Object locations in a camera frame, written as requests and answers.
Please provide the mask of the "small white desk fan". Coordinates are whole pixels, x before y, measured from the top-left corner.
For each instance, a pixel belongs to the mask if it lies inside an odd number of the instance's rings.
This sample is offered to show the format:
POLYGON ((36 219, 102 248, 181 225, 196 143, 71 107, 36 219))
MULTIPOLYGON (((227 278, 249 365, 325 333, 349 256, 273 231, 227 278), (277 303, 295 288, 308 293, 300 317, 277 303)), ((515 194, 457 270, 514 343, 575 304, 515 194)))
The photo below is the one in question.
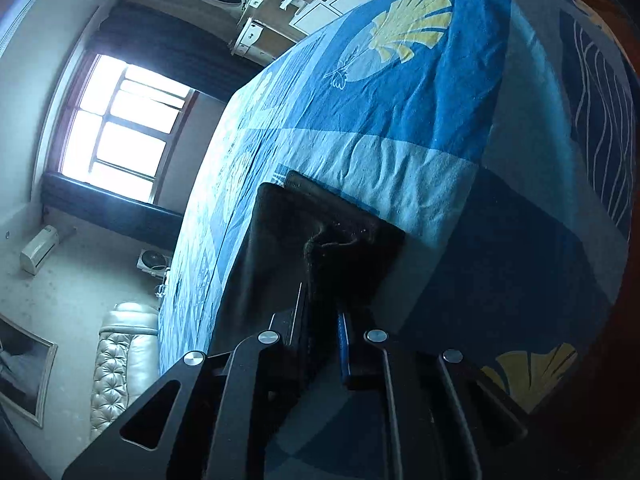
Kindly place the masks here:
POLYGON ((165 272, 171 264, 171 258, 151 249, 142 249, 137 261, 137 268, 143 272, 154 274, 165 272))

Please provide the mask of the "blue patterned bed sheet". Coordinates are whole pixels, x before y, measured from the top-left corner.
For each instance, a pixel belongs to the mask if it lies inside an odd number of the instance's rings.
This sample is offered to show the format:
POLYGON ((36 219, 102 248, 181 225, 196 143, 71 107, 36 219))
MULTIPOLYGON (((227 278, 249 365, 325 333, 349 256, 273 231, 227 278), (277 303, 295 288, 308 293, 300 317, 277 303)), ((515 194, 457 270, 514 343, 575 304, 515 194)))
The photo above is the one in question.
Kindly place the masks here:
POLYGON ((160 473, 593 479, 638 416, 639 79, 578 0, 372 0, 232 96, 160 308, 160 473), (337 321, 209 344, 259 185, 296 171, 405 233, 368 309, 373 388, 337 321))

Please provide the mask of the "cream tufted leather headboard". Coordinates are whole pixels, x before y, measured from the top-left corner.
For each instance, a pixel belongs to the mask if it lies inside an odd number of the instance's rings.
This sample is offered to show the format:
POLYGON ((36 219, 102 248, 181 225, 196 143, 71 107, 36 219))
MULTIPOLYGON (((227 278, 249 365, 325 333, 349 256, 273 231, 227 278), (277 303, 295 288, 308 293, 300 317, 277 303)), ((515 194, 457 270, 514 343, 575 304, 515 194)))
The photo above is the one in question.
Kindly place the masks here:
POLYGON ((157 308, 124 302, 99 329, 90 396, 90 441, 119 418, 158 376, 157 308))

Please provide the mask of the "black pants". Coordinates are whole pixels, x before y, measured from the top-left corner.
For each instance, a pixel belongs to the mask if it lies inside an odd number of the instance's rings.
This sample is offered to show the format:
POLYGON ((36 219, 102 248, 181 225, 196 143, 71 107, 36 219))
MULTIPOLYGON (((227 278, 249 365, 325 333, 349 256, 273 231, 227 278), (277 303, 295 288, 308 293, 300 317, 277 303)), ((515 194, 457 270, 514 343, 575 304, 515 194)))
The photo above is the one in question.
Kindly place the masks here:
POLYGON ((370 306, 405 233, 296 171, 259 185, 250 224, 229 274, 209 350, 232 350, 292 309, 306 289, 310 326, 332 328, 341 312, 370 306))

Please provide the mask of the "window with brown frame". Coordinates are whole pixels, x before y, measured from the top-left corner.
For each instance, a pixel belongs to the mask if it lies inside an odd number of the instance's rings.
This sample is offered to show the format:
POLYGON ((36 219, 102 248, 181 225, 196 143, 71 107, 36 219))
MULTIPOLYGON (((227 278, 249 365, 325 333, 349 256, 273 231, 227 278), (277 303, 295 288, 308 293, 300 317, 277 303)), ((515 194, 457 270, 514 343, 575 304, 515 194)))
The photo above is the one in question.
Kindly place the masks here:
POLYGON ((48 169, 152 204, 197 97, 152 70, 88 53, 65 91, 48 169))

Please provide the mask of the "white wall air conditioner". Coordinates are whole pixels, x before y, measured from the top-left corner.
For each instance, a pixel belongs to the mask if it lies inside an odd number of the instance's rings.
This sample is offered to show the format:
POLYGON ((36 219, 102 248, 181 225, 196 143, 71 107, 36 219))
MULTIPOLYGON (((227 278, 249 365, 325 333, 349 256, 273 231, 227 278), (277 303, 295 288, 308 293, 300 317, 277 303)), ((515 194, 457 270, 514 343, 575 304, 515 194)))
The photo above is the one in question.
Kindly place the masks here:
POLYGON ((58 230, 54 226, 45 226, 21 251, 21 269, 36 275, 59 241, 58 230))

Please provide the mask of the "framed wedding photo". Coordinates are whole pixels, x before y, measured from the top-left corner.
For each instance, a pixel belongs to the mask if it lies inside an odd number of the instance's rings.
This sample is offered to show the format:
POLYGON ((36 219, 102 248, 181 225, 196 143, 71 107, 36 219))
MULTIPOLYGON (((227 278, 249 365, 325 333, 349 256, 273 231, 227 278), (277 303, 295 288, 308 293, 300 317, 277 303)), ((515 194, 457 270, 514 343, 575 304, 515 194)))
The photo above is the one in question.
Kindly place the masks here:
POLYGON ((1 315, 1 402, 38 428, 56 352, 57 344, 1 315))

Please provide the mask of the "dark blue curtain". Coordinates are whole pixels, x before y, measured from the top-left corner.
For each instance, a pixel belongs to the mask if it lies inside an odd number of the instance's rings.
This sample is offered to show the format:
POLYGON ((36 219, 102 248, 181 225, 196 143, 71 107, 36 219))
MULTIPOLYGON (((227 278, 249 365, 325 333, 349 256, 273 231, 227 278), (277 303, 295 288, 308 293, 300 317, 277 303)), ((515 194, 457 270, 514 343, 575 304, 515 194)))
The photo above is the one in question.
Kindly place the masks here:
MULTIPOLYGON (((262 70, 233 55, 224 40, 172 15, 120 2, 90 37, 89 51, 119 58, 159 73, 211 98, 227 102, 262 70)), ((41 180, 43 205, 95 226, 172 252, 182 215, 160 206, 101 191, 47 171, 41 180)))

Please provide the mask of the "white dressing table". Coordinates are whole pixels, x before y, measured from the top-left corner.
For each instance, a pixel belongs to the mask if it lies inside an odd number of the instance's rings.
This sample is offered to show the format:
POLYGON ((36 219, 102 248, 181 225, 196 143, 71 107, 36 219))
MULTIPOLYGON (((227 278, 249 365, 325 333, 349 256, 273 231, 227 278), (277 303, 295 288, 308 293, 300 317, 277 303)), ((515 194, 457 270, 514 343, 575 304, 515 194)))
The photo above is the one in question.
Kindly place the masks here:
POLYGON ((250 0, 229 44, 233 55, 265 67, 307 37, 291 25, 296 6, 290 4, 281 9, 281 3, 282 0, 250 0))

